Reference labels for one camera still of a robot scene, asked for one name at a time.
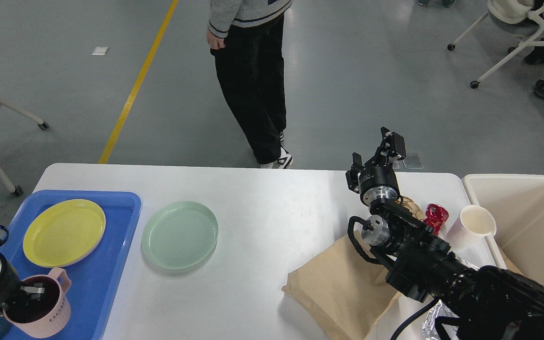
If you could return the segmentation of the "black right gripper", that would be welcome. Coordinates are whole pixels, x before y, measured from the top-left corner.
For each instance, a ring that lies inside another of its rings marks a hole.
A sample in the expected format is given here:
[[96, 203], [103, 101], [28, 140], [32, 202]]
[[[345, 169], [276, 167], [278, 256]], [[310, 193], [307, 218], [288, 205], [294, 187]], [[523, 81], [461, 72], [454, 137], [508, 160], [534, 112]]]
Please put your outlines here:
[[346, 172], [346, 183], [350, 191], [360, 192], [365, 206], [379, 202], [394, 202], [401, 196], [393, 164], [403, 161], [406, 145], [402, 135], [381, 127], [382, 142], [376, 149], [371, 162], [363, 166], [361, 155], [352, 153], [352, 164]]

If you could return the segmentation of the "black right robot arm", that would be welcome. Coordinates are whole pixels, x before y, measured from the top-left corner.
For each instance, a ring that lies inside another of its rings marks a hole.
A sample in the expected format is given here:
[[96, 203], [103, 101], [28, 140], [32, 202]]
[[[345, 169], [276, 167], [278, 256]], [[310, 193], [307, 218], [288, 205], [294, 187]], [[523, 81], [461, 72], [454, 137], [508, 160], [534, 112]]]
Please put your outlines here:
[[391, 336], [397, 339], [415, 319], [442, 302], [454, 316], [434, 321], [442, 340], [445, 327], [457, 328], [460, 340], [544, 340], [544, 285], [508, 269], [462, 264], [447, 241], [401, 205], [393, 163], [406, 157], [404, 138], [381, 127], [382, 142], [363, 163], [353, 153], [346, 172], [351, 191], [360, 195], [370, 217], [352, 216], [347, 234], [363, 260], [383, 265], [385, 282], [403, 295], [432, 302], [404, 321]]

